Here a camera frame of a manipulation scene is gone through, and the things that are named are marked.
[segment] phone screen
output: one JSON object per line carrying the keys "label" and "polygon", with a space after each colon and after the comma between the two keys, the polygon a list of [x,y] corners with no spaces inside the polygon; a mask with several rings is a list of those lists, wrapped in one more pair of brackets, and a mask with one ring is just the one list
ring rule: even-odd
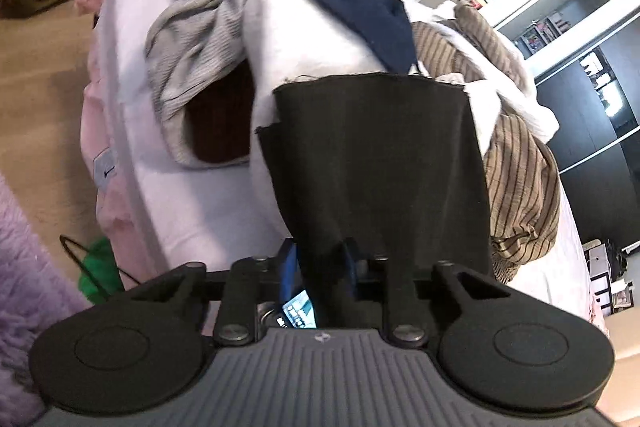
{"label": "phone screen", "polygon": [[282,311],[291,322],[294,328],[315,328],[316,317],[314,316],[314,307],[311,304],[306,290],[302,290],[298,295],[293,297],[283,307]]}

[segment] beige leather surface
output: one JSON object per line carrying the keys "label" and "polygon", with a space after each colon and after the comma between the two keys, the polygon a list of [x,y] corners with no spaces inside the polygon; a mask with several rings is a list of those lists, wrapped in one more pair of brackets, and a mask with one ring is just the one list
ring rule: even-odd
{"label": "beige leather surface", "polygon": [[640,307],[606,318],[616,365],[598,409],[622,427],[640,427]]}

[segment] gray cloth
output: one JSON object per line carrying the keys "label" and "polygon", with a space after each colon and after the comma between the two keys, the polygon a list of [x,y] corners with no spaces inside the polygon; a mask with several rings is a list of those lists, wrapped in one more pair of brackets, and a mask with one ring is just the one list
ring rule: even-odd
{"label": "gray cloth", "polygon": [[154,109],[171,154],[185,166],[213,166],[193,153],[185,106],[245,58],[241,21],[246,1],[179,0],[149,30],[145,52]]}

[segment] white bed sheet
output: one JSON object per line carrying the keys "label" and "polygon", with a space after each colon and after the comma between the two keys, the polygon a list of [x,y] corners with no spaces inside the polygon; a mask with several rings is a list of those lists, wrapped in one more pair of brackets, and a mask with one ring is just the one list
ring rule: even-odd
{"label": "white bed sheet", "polygon": [[[151,104],[143,46],[149,27],[173,0],[105,0],[100,69],[115,82],[108,98],[118,163],[127,177],[136,225],[160,270],[203,261],[227,269],[250,255],[272,255],[282,236],[260,213],[247,166],[205,171],[169,155]],[[580,317],[590,316],[589,275],[562,192],[558,239],[544,258],[521,267],[511,286]]]}

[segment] striped cloth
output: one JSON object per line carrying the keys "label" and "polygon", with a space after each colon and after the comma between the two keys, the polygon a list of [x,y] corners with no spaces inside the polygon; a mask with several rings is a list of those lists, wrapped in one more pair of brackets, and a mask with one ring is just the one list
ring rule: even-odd
{"label": "striped cloth", "polygon": [[[478,12],[456,7],[455,21],[447,26],[461,32],[499,70],[517,83],[525,78],[520,66],[494,29],[478,21]],[[465,82],[482,78],[478,69],[425,23],[414,23],[418,60],[432,77],[462,73]],[[492,264],[496,279],[509,282],[518,266],[546,255],[558,233],[560,184],[558,165],[549,148],[537,140],[515,114],[501,114],[484,158],[491,209]]]}

